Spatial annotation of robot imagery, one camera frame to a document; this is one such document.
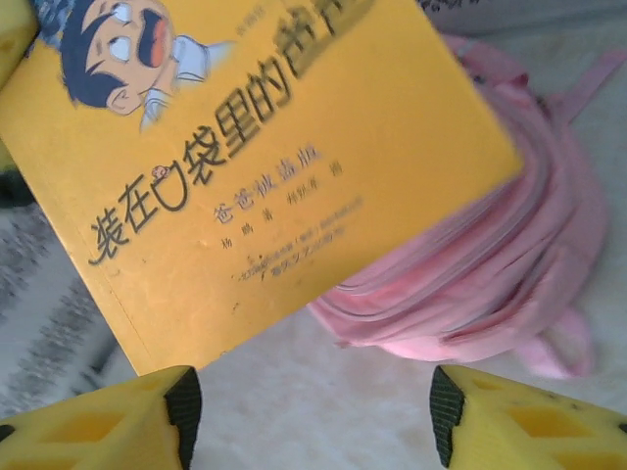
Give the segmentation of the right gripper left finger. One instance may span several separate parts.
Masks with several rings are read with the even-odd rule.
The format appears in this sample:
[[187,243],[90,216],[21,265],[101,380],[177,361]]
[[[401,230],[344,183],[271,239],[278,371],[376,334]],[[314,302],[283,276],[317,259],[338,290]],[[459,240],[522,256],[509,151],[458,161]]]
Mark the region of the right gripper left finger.
[[201,420],[196,369],[174,366],[1,422],[4,469],[188,469]]

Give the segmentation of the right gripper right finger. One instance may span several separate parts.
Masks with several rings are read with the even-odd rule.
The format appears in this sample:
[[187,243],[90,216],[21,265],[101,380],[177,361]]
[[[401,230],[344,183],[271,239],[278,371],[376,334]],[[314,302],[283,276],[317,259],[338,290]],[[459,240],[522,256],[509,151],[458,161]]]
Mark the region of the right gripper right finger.
[[626,468],[625,415],[477,369],[437,366],[429,411],[446,469]]

